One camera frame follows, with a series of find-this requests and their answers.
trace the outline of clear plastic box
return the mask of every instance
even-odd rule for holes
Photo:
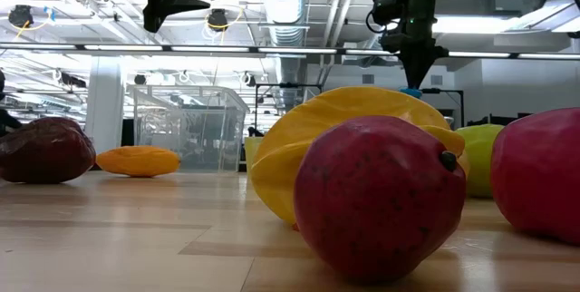
[[[175,151],[180,170],[237,171],[247,105],[231,89],[135,86],[135,144]]]

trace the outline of wooden table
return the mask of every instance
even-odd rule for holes
[[[514,232],[493,202],[390,286],[343,282],[244,176],[0,187],[0,291],[580,291],[580,248]]]

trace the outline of air duct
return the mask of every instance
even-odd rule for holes
[[[264,7],[268,23],[299,24],[305,16],[306,0],[265,0]],[[274,46],[303,46],[305,30],[296,27],[270,27],[270,37]],[[280,83],[296,83],[301,71],[301,59],[278,57],[275,61],[276,77]],[[284,108],[294,107],[295,94],[281,91]]]

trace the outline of dark red fruit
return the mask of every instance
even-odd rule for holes
[[[295,184],[304,240],[356,281],[409,274],[459,224],[465,174],[460,166],[446,169],[453,167],[444,151],[427,132],[390,116],[356,118],[323,133]]]
[[[517,229],[580,245],[580,108],[509,124],[493,146],[491,185]]]
[[[94,161],[91,141],[76,122],[64,118],[36,120],[0,139],[0,178],[11,182],[72,180]]]

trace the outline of wooden surface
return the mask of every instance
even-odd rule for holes
[[[0,183],[0,291],[580,291],[580,248],[514,232],[489,201],[405,279],[343,282],[244,176]]]

